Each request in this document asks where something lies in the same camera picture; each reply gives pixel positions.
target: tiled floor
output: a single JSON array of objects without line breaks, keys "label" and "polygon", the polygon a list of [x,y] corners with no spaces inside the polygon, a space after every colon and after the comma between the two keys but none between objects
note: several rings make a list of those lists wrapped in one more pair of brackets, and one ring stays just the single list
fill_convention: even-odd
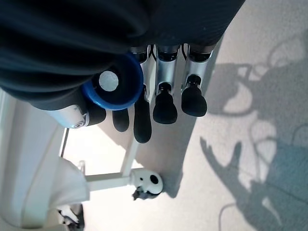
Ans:
[{"label": "tiled floor", "polygon": [[[86,230],[308,231],[307,12],[306,0],[247,0],[221,45],[206,116],[153,122],[139,147],[137,162],[161,173],[165,193],[94,192]],[[74,130],[65,157],[86,160],[87,174],[119,171],[131,132],[110,119]]]}]

